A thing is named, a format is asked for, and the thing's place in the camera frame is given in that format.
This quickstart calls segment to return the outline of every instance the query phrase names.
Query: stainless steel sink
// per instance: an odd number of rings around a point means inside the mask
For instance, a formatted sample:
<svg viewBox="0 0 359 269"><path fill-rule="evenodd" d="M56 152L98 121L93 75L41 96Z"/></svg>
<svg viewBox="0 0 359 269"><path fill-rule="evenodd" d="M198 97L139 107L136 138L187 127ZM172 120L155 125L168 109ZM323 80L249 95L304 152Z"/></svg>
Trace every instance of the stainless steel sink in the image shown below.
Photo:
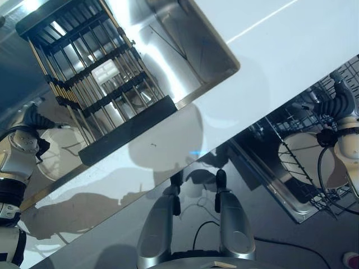
<svg viewBox="0 0 359 269"><path fill-rule="evenodd" d="M44 116L55 121L67 117L73 124L66 109L59 108L56 112L46 109L56 106L56 101L51 97L28 43L15 31L18 21L45 2L40 0L29 6L28 1L14 1L13 5L7 3L0 7L0 15L6 18L5 25L0 28L0 49L4 49L4 53L0 53L0 69L7 70L7 77L0 79L6 81L9 89L0 108L3 127L6 119L22 104L38 96L45 96L39 105ZM177 109L239 70L238 61L193 0L107 0L107 4L135 43L154 80L164 94L171 97ZM69 171L55 183L45 179L37 180L41 182L37 185L30 183L23 209L84 169L86 167L81 166Z"/></svg>

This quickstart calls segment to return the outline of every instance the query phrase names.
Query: white countertop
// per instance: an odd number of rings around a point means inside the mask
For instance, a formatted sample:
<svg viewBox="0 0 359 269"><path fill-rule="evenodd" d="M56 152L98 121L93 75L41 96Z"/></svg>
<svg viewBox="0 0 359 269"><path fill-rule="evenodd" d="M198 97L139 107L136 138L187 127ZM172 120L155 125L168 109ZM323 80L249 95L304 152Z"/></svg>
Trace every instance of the white countertop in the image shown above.
<svg viewBox="0 0 359 269"><path fill-rule="evenodd" d="M49 256L359 53L357 0L195 2L240 70L26 210L20 226L30 234L21 268Z"/></svg>

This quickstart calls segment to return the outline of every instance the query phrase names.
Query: round plate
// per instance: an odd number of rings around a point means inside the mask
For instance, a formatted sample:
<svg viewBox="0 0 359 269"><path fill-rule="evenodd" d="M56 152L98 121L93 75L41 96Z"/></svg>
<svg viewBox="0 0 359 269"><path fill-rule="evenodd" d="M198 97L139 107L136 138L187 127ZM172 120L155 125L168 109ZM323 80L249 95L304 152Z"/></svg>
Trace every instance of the round plate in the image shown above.
<svg viewBox="0 0 359 269"><path fill-rule="evenodd" d="M314 185L320 188L317 173L317 163L322 147L318 144L313 133L296 133L284 139L288 148L293 152L299 163L304 167L306 173L313 180ZM296 179L306 184L311 184L303 170L298 167L295 159L288 154L285 145L281 144L278 156L283 166ZM335 156L333 150L327 150L321 161L321 174L326 188L339 188L347 184L346 167Z"/></svg>
<svg viewBox="0 0 359 269"><path fill-rule="evenodd" d="M49 150L42 155L43 162L38 165L47 178L56 181L82 164L78 152L86 147L86 142L78 128L48 129L41 138L50 143Z"/></svg>

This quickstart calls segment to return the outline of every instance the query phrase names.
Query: dish rack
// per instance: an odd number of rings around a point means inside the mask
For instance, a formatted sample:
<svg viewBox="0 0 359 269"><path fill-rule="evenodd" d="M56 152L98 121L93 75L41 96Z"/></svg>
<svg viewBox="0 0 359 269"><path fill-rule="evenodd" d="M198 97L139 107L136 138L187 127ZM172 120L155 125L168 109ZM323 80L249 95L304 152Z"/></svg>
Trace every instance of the dish rack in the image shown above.
<svg viewBox="0 0 359 269"><path fill-rule="evenodd" d="M337 70L348 82L348 85L354 94L356 94L355 97L359 99L359 55L340 66ZM310 178L305 168L300 164L295 157L295 154L284 141L285 137L298 132L319 133L323 128L328 126L336 130L337 126L335 125L333 118L328 116L318 116L309 110L299 110L293 106L294 103L318 103L326 101L334 97L334 95L334 81L327 75L316 84L306 89L303 93L255 123L250 127L250 130L258 139L261 139L265 129L273 132L280 143L286 148L286 154L291 155L301 172L288 170L281 161L283 168L291 174L305 176L311 182L311 184L306 184L299 180L295 180L295 189L318 210L328 210L334 217L337 217L343 211L337 211L336 208L334 209L330 207L330 202L324 197L323 190L314 185L313 180ZM347 207L351 207L356 203L353 196L353 199L350 197L348 204L347 195L351 193L348 184L337 189L327 190L327 192L333 201L340 201L346 197Z"/></svg>
<svg viewBox="0 0 359 269"><path fill-rule="evenodd" d="M104 0L51 0L17 25L92 165L174 113Z"/></svg>

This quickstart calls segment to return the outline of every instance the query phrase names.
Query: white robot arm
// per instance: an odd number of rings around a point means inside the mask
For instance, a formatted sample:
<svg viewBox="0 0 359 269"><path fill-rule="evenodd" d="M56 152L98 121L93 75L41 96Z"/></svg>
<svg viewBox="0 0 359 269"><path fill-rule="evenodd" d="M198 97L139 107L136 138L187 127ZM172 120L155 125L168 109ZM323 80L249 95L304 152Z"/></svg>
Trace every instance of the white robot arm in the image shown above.
<svg viewBox="0 0 359 269"><path fill-rule="evenodd" d="M359 102L338 71L330 77L334 80L335 98L316 104L314 112L329 115L337 122L335 139L325 146L334 146L335 154L347 168L353 193L359 198ZM321 143L321 134L317 138Z"/></svg>
<svg viewBox="0 0 359 269"><path fill-rule="evenodd" d="M26 233L16 227L25 189L36 166L36 157L47 149L37 129L62 128L28 105L18 112L0 137L0 268L17 268L22 263Z"/></svg>

